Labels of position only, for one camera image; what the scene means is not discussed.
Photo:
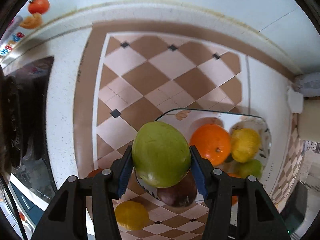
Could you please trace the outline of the small green apple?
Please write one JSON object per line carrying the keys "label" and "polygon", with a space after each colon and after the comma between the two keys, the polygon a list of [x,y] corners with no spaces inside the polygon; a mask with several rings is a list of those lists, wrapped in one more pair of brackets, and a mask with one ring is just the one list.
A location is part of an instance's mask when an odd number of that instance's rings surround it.
{"label": "small green apple", "polygon": [[257,159],[252,159],[246,163],[237,163],[234,167],[234,173],[245,179],[248,176],[255,176],[260,179],[263,171],[261,162]]}

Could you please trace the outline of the large yellow lemon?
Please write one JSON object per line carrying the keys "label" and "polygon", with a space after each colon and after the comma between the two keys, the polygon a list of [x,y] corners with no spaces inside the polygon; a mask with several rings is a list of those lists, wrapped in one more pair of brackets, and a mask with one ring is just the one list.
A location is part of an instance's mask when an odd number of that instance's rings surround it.
{"label": "large yellow lemon", "polygon": [[134,202],[122,202],[114,210],[119,226],[127,230],[142,230],[149,223],[149,213],[144,205]]}

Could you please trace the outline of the small yellow lemon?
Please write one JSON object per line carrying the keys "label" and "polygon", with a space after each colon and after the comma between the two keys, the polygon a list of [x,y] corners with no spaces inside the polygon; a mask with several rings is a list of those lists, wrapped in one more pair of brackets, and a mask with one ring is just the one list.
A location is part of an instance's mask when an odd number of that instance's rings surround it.
{"label": "small yellow lemon", "polygon": [[231,134],[231,155],[239,163],[246,163],[258,153],[260,135],[253,129],[236,129]]}

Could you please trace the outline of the dark red apple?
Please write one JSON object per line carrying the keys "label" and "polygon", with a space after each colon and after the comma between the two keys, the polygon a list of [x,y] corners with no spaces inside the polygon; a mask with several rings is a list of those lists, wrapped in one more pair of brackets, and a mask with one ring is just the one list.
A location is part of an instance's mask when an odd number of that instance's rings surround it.
{"label": "dark red apple", "polygon": [[197,187],[191,170],[176,185],[167,188],[157,188],[157,196],[168,206],[190,206],[197,196]]}

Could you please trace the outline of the large green apple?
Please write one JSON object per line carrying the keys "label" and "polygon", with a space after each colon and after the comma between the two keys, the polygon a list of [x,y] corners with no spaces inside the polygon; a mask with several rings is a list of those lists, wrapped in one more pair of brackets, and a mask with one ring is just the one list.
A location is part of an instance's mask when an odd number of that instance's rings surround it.
{"label": "large green apple", "polygon": [[178,184],[191,166],[189,145],[183,134],[160,121],[140,128],[133,141],[132,158],[139,178],[156,188]]}

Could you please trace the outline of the blue cabinet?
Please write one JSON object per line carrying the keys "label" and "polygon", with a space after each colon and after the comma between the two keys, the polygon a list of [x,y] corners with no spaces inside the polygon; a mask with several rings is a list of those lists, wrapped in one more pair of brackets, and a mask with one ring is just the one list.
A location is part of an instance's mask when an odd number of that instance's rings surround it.
{"label": "blue cabinet", "polygon": [[9,183],[10,191],[14,197],[20,213],[24,216],[25,221],[35,229],[39,223],[44,211],[29,200],[13,183]]}

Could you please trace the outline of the black gas stove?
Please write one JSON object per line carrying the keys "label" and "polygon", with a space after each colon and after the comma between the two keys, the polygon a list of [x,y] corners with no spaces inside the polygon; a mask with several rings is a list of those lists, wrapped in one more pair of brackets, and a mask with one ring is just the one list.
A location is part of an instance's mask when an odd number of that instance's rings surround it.
{"label": "black gas stove", "polygon": [[49,203],[57,192],[46,142],[46,103],[54,57],[1,74],[1,176],[14,175]]}

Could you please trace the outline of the beige utensil holder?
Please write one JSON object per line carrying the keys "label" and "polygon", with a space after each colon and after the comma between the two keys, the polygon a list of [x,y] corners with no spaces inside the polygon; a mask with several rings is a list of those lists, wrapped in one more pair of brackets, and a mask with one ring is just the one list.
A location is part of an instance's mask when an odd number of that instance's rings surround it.
{"label": "beige utensil holder", "polygon": [[320,142],[319,100],[305,100],[298,118],[298,133],[302,140]]}

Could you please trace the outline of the floral ceramic plate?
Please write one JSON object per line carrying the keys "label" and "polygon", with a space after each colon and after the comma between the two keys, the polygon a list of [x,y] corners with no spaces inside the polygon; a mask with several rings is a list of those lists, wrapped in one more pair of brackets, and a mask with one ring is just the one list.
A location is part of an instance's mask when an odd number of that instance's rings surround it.
{"label": "floral ceramic plate", "polygon": [[[203,125],[216,124],[221,126],[229,135],[236,130],[251,129],[259,134],[260,145],[259,149],[252,159],[256,159],[261,163],[257,169],[257,177],[262,183],[266,183],[267,175],[263,175],[265,167],[271,167],[268,163],[271,149],[271,132],[268,125],[263,118],[252,115],[216,112],[200,109],[173,109],[167,111],[158,117],[155,121],[164,122],[175,127],[189,142],[194,132]],[[224,162],[215,165],[215,167],[222,169],[228,173],[239,174],[245,173],[245,168],[240,168],[236,160],[233,160],[232,155],[229,154]],[[138,184],[147,191],[150,195],[160,200],[157,196],[156,187],[149,185],[136,173],[136,180]]]}

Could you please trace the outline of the crumpled white tissue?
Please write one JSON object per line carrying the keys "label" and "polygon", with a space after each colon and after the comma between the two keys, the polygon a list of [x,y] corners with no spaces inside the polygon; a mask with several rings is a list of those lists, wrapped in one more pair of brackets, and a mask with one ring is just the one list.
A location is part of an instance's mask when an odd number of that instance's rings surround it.
{"label": "crumpled white tissue", "polygon": [[304,96],[289,86],[287,89],[287,103],[292,113],[301,114],[303,111]]}

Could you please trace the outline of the silver spray can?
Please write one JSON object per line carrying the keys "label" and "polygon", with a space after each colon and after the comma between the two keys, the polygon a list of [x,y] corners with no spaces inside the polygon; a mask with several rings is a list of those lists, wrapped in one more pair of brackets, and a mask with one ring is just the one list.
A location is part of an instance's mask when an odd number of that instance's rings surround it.
{"label": "silver spray can", "polygon": [[295,77],[295,90],[304,97],[320,96],[320,72]]}

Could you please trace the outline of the checkered brown table mat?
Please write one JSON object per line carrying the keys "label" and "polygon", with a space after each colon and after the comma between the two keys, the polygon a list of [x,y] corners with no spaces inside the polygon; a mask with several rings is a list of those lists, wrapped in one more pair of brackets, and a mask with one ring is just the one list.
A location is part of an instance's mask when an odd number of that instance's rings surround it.
{"label": "checkered brown table mat", "polygon": [[287,105],[294,75],[276,60],[225,35],[151,21],[93,25],[75,85],[73,127],[80,178],[109,168],[138,130],[168,113],[183,122],[192,113],[258,115],[272,140],[265,187],[282,209],[302,162],[297,116]]}

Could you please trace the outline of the colourful wall stickers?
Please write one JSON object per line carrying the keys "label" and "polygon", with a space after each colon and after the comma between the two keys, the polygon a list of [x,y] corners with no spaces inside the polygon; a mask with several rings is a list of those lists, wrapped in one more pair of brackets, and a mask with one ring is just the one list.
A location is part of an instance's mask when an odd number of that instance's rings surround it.
{"label": "colourful wall stickers", "polygon": [[1,59],[13,51],[28,31],[43,25],[43,15],[50,9],[48,0],[30,0],[27,5],[27,16],[16,15],[1,38]]}

